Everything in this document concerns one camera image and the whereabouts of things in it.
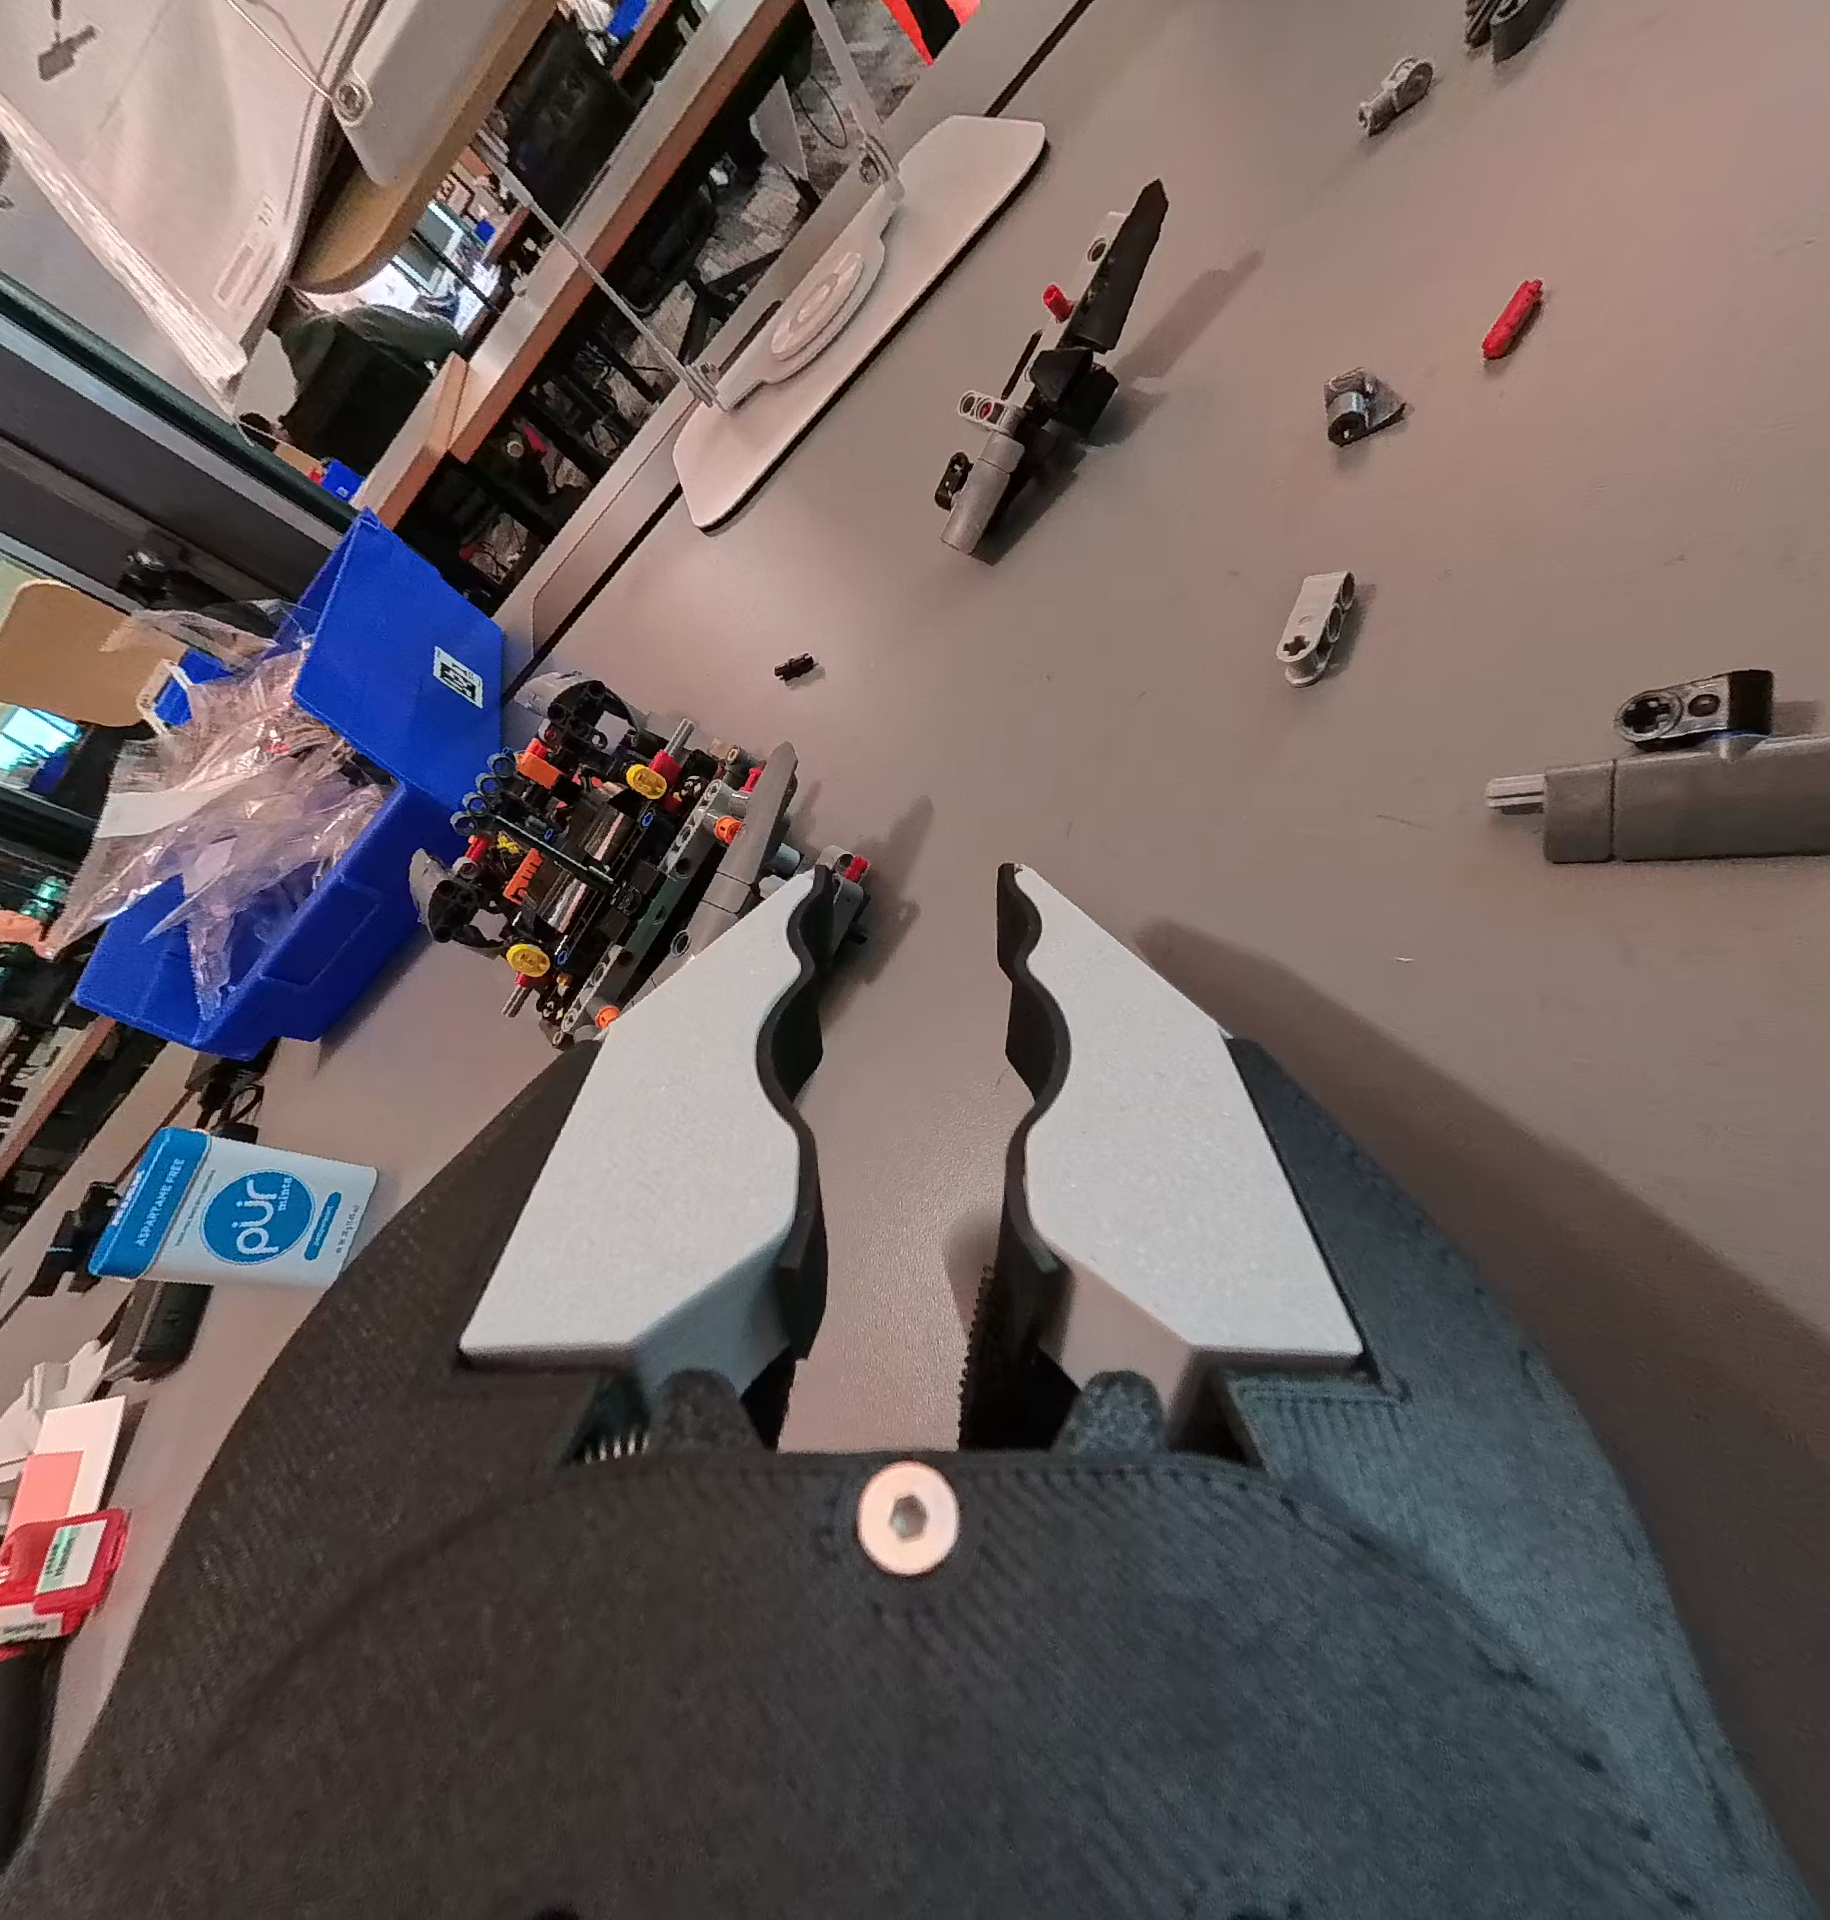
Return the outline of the white instruction booklet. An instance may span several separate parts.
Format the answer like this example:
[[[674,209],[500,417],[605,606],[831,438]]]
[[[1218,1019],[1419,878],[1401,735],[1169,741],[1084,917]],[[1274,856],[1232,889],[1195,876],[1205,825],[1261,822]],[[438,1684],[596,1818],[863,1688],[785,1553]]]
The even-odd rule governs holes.
[[[0,136],[220,402],[287,283],[376,2],[0,2]]]

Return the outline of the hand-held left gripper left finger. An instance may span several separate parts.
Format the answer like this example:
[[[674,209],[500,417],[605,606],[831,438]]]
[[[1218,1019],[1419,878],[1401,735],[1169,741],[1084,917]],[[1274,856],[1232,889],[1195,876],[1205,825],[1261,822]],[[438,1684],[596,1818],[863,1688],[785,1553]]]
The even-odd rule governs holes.
[[[461,1328],[474,1373],[593,1375],[641,1413],[712,1377],[775,1449],[827,1309],[818,1150],[831,872],[692,948],[591,1050]]]

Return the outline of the red white paper packaging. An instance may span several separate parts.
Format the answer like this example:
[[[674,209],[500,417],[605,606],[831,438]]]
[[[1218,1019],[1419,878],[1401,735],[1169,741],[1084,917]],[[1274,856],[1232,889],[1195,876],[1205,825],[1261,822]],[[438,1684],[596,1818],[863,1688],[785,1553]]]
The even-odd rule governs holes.
[[[109,1505],[126,1402],[103,1395],[105,1349],[44,1361],[0,1414],[0,1661],[57,1645],[103,1605],[128,1543]]]

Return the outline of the black bracket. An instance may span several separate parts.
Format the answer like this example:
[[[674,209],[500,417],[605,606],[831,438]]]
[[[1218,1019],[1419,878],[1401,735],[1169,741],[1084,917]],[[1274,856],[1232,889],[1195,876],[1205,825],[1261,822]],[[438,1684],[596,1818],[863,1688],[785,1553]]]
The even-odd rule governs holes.
[[[37,1260],[28,1286],[29,1299],[51,1299],[60,1290],[79,1295],[97,1284],[89,1260],[105,1236],[122,1193],[112,1183],[91,1183],[78,1205],[66,1211]]]

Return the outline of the blue bin with square tag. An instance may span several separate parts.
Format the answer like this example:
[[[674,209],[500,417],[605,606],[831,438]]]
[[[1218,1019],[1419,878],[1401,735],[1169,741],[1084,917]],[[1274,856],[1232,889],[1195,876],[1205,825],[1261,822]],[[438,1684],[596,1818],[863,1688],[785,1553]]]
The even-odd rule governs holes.
[[[199,1009],[188,930],[161,925],[182,901],[172,882],[112,920],[74,992],[85,1012],[192,1052],[248,1061],[323,1040],[418,932],[411,856],[459,853],[449,818],[500,744],[495,621],[371,512],[295,613],[310,648],[294,702],[383,777],[370,825],[279,932],[231,943],[246,969],[215,1014]]]

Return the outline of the lego car chassis model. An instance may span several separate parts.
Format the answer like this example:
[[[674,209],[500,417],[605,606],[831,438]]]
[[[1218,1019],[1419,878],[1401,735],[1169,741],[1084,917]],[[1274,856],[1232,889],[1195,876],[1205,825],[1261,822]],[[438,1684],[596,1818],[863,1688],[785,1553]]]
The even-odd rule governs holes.
[[[868,943],[869,860],[790,840],[797,758],[664,725],[577,675],[539,676],[536,718],[451,817],[463,849],[420,853],[407,889],[436,945],[501,963],[503,1016],[556,1050],[598,1043],[640,996],[793,878],[831,876],[826,955]]]

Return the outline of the tan wooden stand board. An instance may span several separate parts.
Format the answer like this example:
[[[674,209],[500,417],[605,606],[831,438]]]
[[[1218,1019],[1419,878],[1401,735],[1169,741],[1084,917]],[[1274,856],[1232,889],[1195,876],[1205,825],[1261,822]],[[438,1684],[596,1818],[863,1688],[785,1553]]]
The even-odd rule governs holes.
[[[348,166],[317,189],[287,283],[345,294],[409,238],[553,16],[552,2],[357,4],[328,59],[325,105]]]

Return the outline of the white blue gum packet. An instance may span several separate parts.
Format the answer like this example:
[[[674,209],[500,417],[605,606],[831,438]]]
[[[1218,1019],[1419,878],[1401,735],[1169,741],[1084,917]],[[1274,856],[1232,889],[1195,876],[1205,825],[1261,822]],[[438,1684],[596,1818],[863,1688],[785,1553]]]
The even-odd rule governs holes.
[[[161,1126],[85,1257],[100,1280],[323,1292],[376,1190],[348,1164]]]

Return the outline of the black grey lego wing assembly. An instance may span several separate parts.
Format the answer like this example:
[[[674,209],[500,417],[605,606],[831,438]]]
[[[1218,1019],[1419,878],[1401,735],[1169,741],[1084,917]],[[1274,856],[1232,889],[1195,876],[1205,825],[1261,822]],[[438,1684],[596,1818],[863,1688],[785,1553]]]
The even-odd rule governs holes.
[[[1080,291],[1046,287],[1048,327],[1028,337],[997,392],[958,394],[951,418],[969,441],[950,455],[933,491],[951,552],[976,554],[1028,489],[1092,443],[1120,392],[1111,358],[1166,220],[1166,184],[1147,180],[1093,233]]]

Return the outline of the light grey lego beam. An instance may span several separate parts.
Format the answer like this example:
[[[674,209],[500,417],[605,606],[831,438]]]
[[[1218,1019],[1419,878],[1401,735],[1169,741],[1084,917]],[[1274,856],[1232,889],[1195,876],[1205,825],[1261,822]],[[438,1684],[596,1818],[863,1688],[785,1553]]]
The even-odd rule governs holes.
[[[1327,675],[1356,601],[1358,579],[1351,570],[1301,579],[1274,650],[1285,685],[1307,688]]]

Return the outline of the white stand base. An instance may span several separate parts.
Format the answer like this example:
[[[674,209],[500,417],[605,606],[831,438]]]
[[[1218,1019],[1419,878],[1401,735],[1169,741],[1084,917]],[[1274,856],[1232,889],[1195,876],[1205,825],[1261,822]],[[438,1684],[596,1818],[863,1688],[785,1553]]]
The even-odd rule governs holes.
[[[672,465],[689,522],[727,524],[902,322],[976,247],[1046,155],[1040,122],[954,115],[930,129],[735,349]]]

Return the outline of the grey axle connector lego assembly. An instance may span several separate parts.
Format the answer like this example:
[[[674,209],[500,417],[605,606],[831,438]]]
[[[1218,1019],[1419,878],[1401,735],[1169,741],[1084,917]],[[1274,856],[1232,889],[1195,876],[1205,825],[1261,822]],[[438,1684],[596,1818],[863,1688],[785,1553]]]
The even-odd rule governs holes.
[[[1775,679],[1738,669],[1633,692],[1622,757],[1487,781],[1551,867],[1830,856],[1830,733],[1779,733]]]

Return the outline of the clear plastic bags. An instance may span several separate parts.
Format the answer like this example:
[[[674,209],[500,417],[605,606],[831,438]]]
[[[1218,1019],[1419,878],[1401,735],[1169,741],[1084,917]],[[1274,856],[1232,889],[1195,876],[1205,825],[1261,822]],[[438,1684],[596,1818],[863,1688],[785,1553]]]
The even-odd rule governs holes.
[[[115,626],[101,650],[144,669],[142,735],[113,758],[51,952],[140,907],[145,940],[184,937],[195,1012],[230,1011],[393,791],[301,706],[316,626],[295,606],[272,636],[201,613]]]

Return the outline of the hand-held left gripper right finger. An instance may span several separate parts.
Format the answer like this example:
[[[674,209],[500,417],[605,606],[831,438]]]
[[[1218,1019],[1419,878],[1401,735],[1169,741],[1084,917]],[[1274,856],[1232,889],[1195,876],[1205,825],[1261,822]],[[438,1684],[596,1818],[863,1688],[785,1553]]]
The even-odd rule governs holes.
[[[1224,1027],[1046,876],[996,880],[1004,1058],[990,1444],[1046,1449],[1103,1377],[1200,1430],[1221,1375],[1344,1378],[1365,1342]]]

